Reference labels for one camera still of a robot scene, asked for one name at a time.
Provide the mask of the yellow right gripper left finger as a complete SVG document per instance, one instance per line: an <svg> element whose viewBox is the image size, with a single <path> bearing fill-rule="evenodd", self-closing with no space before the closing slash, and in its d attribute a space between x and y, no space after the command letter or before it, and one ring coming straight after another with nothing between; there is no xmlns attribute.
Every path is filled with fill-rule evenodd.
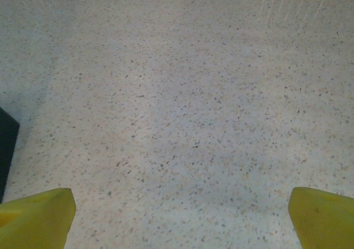
<svg viewBox="0 0 354 249"><path fill-rule="evenodd" d="M71 189L0 204L0 249L64 249L76 212Z"/></svg>

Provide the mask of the starry night picture card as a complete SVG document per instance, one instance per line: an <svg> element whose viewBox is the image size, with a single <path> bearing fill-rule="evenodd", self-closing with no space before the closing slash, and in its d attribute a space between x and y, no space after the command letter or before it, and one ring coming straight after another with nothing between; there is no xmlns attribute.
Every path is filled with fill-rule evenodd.
<svg viewBox="0 0 354 249"><path fill-rule="evenodd" d="M0 107L0 203L6 189L19 126L10 114Z"/></svg>

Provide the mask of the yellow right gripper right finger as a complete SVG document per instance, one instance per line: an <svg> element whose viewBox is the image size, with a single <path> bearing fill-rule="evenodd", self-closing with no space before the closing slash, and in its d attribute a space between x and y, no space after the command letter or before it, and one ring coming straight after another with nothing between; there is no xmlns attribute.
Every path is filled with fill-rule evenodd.
<svg viewBox="0 0 354 249"><path fill-rule="evenodd" d="M354 249L354 198L296 187L288 212L302 249Z"/></svg>

